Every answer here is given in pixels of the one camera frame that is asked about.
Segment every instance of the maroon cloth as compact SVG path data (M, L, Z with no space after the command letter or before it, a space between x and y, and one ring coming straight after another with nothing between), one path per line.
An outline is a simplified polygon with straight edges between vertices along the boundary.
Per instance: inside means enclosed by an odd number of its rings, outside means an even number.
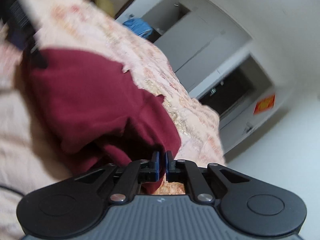
M42 51L48 68L28 66L27 78L50 130L61 141L62 161L74 173L113 162L126 166L180 148L177 129L155 97L139 89L123 65L85 51ZM90 143L100 150L88 150ZM147 186L148 193L161 184Z

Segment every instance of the orange sticker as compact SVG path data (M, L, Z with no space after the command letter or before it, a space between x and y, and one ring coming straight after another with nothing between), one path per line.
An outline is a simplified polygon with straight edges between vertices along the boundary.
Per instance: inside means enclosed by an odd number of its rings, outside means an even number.
M272 96L264 98L261 101L259 101L256 104L256 108L253 114L259 114L261 112L264 112L266 110L273 108L273 106L275 105L275 99L276 99L276 95L273 94Z

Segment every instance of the yellow object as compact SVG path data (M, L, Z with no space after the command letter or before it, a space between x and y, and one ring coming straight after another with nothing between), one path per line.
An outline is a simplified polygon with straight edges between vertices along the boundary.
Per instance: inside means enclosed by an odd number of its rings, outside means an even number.
M105 11L112 18L115 17L116 13L111 0L94 0L94 3L96 4L97 7Z

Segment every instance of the door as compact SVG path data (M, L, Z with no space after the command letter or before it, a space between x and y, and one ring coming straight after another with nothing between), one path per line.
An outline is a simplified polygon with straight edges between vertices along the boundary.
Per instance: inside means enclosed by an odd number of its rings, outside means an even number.
M209 25L195 13L186 14L154 44L169 59L174 72L214 38Z
M285 103L290 94L291 89L271 87L235 119L225 125L220 130L224 152L230 151L267 121ZM273 95L275 95L273 108L254 114L257 103Z

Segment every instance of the floral blanket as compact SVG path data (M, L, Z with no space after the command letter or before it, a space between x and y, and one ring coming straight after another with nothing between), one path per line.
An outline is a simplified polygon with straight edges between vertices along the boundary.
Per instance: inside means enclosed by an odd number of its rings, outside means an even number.
M22 0L39 29L40 48L64 47L102 54L130 69L133 81L154 95L165 96L164 107L181 137L176 159L206 167L224 164L219 139L219 117L191 99L173 73L164 54L150 42L105 15L87 0ZM19 68L21 52L3 40L0 23L0 184L22 192L70 176L57 160L55 145L47 138L25 97ZM164 183L157 194L180 194L180 184ZM15 196L0 191L0 239L23 235L15 218Z

